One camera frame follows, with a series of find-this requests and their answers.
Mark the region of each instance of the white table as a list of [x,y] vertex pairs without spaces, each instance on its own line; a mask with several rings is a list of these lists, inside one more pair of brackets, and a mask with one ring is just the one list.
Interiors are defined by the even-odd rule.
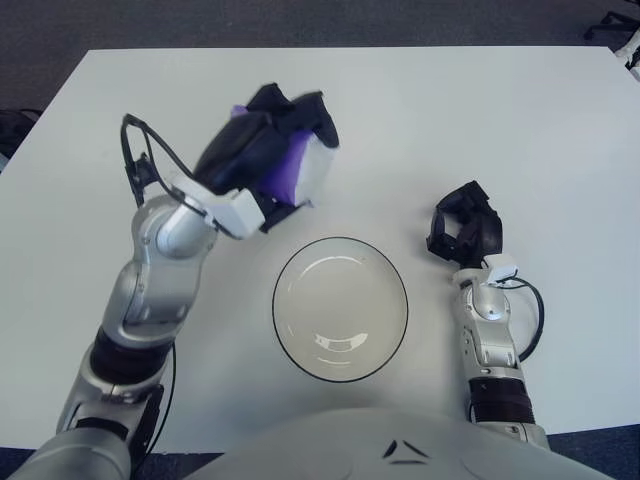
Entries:
[[[427,254],[424,237],[436,202],[471,179],[547,304],[542,342],[524,364],[539,423],[558,433],[640,422],[640,89],[608,50],[93,51],[0,176],[0,445],[37,447],[53,433],[130,258],[123,114],[144,118],[193,165],[230,107],[270,81],[289,96],[323,90],[341,151],[318,208],[268,236],[222,239],[207,260],[177,342],[159,451],[224,451],[328,408],[463,417],[454,265]],[[347,385],[295,367],[270,318],[282,265],[331,235],[386,253],[409,297],[397,355]],[[533,301],[514,303],[526,331]]]

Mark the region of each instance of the silver robot arm segment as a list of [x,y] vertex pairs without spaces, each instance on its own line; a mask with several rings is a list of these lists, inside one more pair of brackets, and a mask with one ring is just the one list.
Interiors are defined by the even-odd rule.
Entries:
[[535,424],[509,332],[511,307],[495,281],[487,269],[464,269],[454,275],[454,283],[460,287],[454,314],[471,393],[469,420],[473,417],[478,426],[549,448],[544,430]]
[[92,425],[95,419],[100,426],[113,422],[112,430],[122,432],[122,440],[140,453],[155,418],[147,438],[138,436],[139,426],[195,300],[202,264],[217,231],[190,209],[161,196],[138,210],[132,234],[133,258],[116,280],[57,431]]

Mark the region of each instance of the black cable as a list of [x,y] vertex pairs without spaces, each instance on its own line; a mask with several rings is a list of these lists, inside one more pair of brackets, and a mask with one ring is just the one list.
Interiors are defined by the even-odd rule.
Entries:
[[536,327],[536,331],[533,334],[533,337],[531,338],[529,345],[518,356],[518,358],[520,359],[520,362],[524,362],[534,352],[534,350],[538,346],[538,342],[540,342],[540,338],[542,337],[542,330],[544,329],[544,301],[542,300],[542,295],[540,294],[540,291],[531,283],[527,282],[526,280],[523,280],[522,278],[518,278],[518,277],[510,277],[502,280],[500,283],[504,283],[508,280],[513,280],[514,282],[520,282],[521,285],[517,285],[514,287],[499,286],[498,288],[501,288],[503,290],[517,290],[519,288],[527,287],[531,290],[531,293],[533,293],[533,295],[536,297],[536,302],[538,304],[538,326]]
[[141,120],[138,117],[135,117],[135,116],[131,115],[130,113],[127,113],[127,115],[125,115],[125,117],[124,117],[124,122],[127,125],[131,125],[133,127],[138,127],[143,132],[146,132],[147,134],[149,134],[151,136],[151,138],[153,138],[156,141],[156,143],[158,145],[160,145],[160,147],[162,147],[162,149],[165,152],[167,152],[167,155],[169,155],[169,158],[171,158],[173,163],[175,163],[176,166],[180,170],[182,170],[182,173],[184,173],[187,177],[189,177],[190,179],[193,180],[193,173],[191,173],[191,170],[189,170],[189,168],[187,168],[187,166],[184,163],[182,163],[182,160],[180,160],[180,157],[178,157],[178,155],[176,155],[176,153],[171,149],[169,144],[167,142],[165,142],[162,139],[162,137],[160,135],[158,135],[158,133],[153,128],[151,128],[149,125],[147,125],[147,123],[144,120]]
[[[153,173],[155,175],[155,178],[157,179],[157,182],[160,184],[160,186],[162,187],[162,189],[167,193],[167,195],[169,195],[171,198],[173,198],[176,202],[178,202],[181,205],[184,205],[185,207],[187,207],[189,210],[193,211],[194,213],[204,217],[205,213],[197,208],[195,208],[192,205],[189,205],[183,197],[181,197],[178,193],[176,193],[175,190],[169,188],[169,186],[165,183],[165,181],[162,179],[162,176],[160,175],[160,172],[158,171],[158,167],[156,165],[155,162],[155,158],[153,156],[153,151],[151,149],[151,142],[149,141],[149,137],[153,138],[155,140],[155,142],[160,145],[160,147],[165,151],[165,153],[169,156],[169,158],[173,161],[173,163],[182,171],[182,173],[184,173],[187,177],[189,177],[190,179],[193,180],[193,174],[191,173],[191,171],[187,168],[187,166],[182,163],[182,161],[180,160],[180,158],[178,157],[178,155],[176,155],[176,153],[171,149],[171,147],[167,144],[167,142],[165,142],[162,137],[160,137],[160,135],[158,135],[158,133],[151,128],[149,125],[147,125],[143,120],[131,115],[131,114],[127,114],[125,115],[123,121],[122,121],[122,128],[120,129],[120,143],[122,144],[122,153],[124,156],[124,163],[125,166],[127,168],[127,171],[135,171],[135,162],[133,160],[133,155],[131,154],[131,147],[129,146],[129,137],[127,136],[127,127],[128,126],[132,126],[132,127],[136,127],[138,129],[140,129],[140,131],[142,132],[142,135],[144,136],[144,141],[146,143],[147,146],[147,153],[149,155],[149,163],[151,164],[151,168],[153,169]],[[138,203],[138,206],[140,206],[140,204],[142,203],[142,198],[141,199],[136,199],[136,203]]]
[[173,394],[176,391],[176,371],[177,371],[177,363],[176,363],[176,344],[175,342],[171,346],[171,360],[173,362],[173,368],[171,372],[171,388],[169,390],[169,398],[167,399],[167,408],[164,411],[164,415],[162,417],[162,421],[160,422],[160,426],[158,427],[158,431],[156,432],[156,436],[153,438],[152,442],[149,444],[149,448],[147,448],[147,452],[142,457],[142,460],[136,465],[136,468],[133,471],[132,478],[138,474],[144,462],[149,458],[151,452],[155,448],[158,443],[158,439],[160,438],[160,434],[162,434],[162,430],[164,429],[165,423],[167,423],[167,418],[169,418],[169,411],[171,410],[171,404],[173,403]]
[[151,163],[151,167],[153,168],[153,171],[156,174],[156,178],[158,179],[158,183],[160,184],[162,189],[165,192],[167,192],[167,195],[169,195],[171,198],[173,198],[176,202],[184,205],[189,210],[191,210],[194,213],[197,213],[201,217],[204,217],[205,216],[204,212],[198,210],[193,205],[189,205],[187,202],[185,202],[184,198],[180,197],[180,195],[178,193],[176,193],[174,190],[169,188],[169,186],[162,179],[162,176],[160,176],[160,172],[158,171],[158,167],[156,166],[156,160],[153,157],[153,150],[151,150],[151,142],[149,141],[149,135],[148,135],[146,130],[144,130],[144,129],[141,129],[141,130],[142,130],[142,135],[144,136],[144,141],[145,141],[145,143],[147,145],[147,153],[149,154],[149,163]]

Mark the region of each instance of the black bag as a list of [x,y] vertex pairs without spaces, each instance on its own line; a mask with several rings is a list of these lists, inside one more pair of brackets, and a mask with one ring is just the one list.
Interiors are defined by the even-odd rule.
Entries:
[[42,115],[41,110],[0,110],[0,171]]

